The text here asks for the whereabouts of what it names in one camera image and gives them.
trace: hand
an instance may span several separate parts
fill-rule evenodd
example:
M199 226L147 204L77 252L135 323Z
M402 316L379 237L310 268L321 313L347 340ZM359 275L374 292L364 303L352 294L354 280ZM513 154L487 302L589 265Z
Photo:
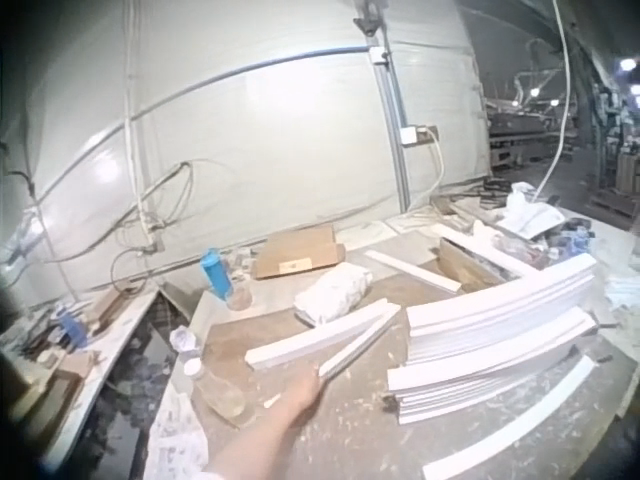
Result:
M303 368L287 385L282 394L283 403L296 412L302 412L314 404L323 386L324 380L318 375L317 365Z

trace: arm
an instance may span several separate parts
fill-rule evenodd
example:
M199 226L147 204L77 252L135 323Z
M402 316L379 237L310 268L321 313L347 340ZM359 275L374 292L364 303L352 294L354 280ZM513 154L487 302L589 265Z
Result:
M264 480L275 466L287 430L318 398L323 382L318 369L301 372L255 425L239 433L213 460L224 480Z

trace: white plastic bag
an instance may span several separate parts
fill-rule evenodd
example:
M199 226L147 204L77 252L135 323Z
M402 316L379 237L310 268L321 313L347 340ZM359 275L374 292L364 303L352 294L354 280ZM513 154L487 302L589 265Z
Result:
M364 296L373 275L366 268L343 262L328 271L311 287L296 295L296 315L316 327L349 313Z

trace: white cable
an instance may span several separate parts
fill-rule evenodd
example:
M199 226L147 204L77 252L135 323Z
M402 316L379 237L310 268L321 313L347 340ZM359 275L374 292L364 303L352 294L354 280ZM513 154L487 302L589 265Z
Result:
M132 50L133 50L133 34L135 30L135 1L126 0L125 5L125 67L124 67L124 148L125 156L127 158L127 166L129 167L129 180L131 182L131 189L133 195L136 198L136 205L138 209L138 216L140 218L140 225L145 237L147 238L147 245L151 246L155 243L153 234L150 231L147 223L147 218L144 211L144 202L142 195L140 194L139 178L138 178L138 149L135 142L133 125L131 121L132 106L131 106L131 78L132 78Z
M562 156L562 149L564 148L564 134L567 128L567 118L569 117L569 104L571 103L571 67L569 66L569 49L567 48L567 39L564 35L564 27L562 26L562 18L560 17L560 9L558 8L558 0L553 0L553 9L556 12L556 20L558 22L558 29L560 30L560 39L562 40L562 53L564 55L564 72L566 79L566 95L564 102L564 113L562 114L562 124L560 126L560 142L558 143L558 151L556 152L556 156L547 171L547 174L542 179L540 186L536 190L536 193L533 195L531 199L531 203L535 202L540 195L540 192L547 184L549 177L556 168L556 165L560 161L560 157Z
M440 183L442 183L442 179L444 178L444 158L442 156L442 150L440 149L440 142L438 141L438 138L433 134L433 132L429 128L427 128L426 131L429 134L429 136L433 139L433 143L436 147L436 152L438 154L438 162L440 163L440 175L438 175L438 179L435 181L433 185L431 185L431 187L426 192L420 194L420 196L415 201L411 202L411 204L409 205L409 210L413 210L413 208L415 208L415 205L417 203L421 203L422 201L424 201L425 198L428 198L433 193L433 191L440 186Z

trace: cardboard box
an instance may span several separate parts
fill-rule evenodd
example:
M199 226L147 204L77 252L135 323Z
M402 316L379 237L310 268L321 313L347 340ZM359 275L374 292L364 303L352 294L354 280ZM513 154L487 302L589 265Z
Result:
M267 243L253 264L253 278L271 278L343 262L344 245L337 244L332 226L278 232Z

